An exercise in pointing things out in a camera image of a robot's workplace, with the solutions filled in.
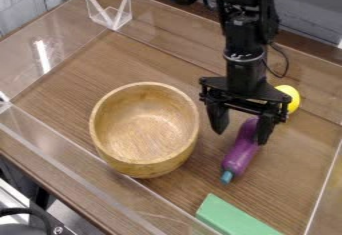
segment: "green sponge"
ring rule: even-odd
[[[203,201],[197,218],[225,235],[282,235],[214,194]]]

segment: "yellow ball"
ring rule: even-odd
[[[289,104],[289,108],[287,108],[289,114],[293,114],[297,111],[297,109],[299,108],[299,105],[301,105],[299,92],[297,91],[297,89],[294,87],[287,86],[287,85],[281,85],[275,88],[293,97],[293,101]]]

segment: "wooden bowl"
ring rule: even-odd
[[[90,132],[102,158],[120,173],[136,178],[161,176],[185,163],[194,150],[197,105],[169,85],[126,85],[96,104]]]

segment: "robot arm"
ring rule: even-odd
[[[173,0],[191,5],[197,0]],[[217,10],[227,43],[226,77],[201,78],[201,100],[207,106],[213,130],[222,134],[230,109],[259,117],[255,139],[266,144],[278,123],[287,120],[291,97],[266,78],[267,44],[278,33],[274,0],[217,0]]]

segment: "blue cap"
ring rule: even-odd
[[[222,174],[222,177],[221,177],[222,183],[229,184],[231,179],[233,179],[233,177],[234,177],[233,172],[225,171],[223,174]]]

